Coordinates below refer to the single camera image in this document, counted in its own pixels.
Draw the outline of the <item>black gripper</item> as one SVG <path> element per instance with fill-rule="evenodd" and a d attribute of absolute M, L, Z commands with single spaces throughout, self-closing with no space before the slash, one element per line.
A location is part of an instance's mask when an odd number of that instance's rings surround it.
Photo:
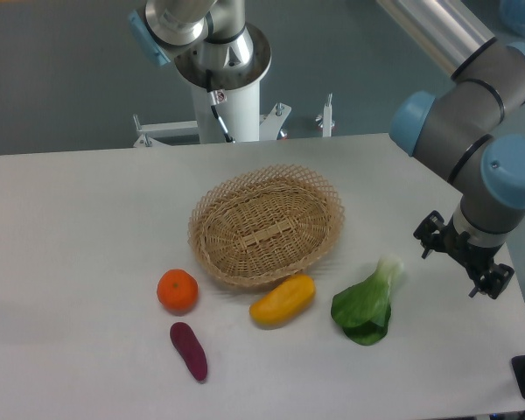
<path fill-rule="evenodd" d="M 427 258 L 432 252 L 444 253 L 465 269 L 474 284 L 469 292 L 470 298 L 480 293 L 497 299 L 515 274 L 512 267 L 494 263 L 501 245 L 484 248 L 471 244 L 468 241 L 471 236 L 466 231 L 458 234 L 452 221 L 445 225 L 445 220 L 436 210 L 421 221 L 413 236 L 423 247 L 422 258 Z"/>

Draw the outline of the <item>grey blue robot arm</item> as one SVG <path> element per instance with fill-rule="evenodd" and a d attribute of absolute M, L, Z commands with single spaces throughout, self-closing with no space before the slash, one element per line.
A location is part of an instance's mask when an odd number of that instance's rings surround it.
<path fill-rule="evenodd" d="M 449 220 L 429 214 L 414 236 L 425 253 L 458 262 L 473 292 L 497 298 L 513 277 L 494 261 L 525 215 L 525 136 L 492 130 L 525 103 L 525 44 L 502 44 L 459 1 L 385 1 L 382 8 L 445 70 L 453 89 L 410 96 L 390 138 L 462 198 Z M 173 63 L 190 84 L 202 143 L 275 140 L 289 109 L 259 115 L 270 67 L 266 37 L 242 1 L 148 1 L 129 27 L 157 66 Z"/>

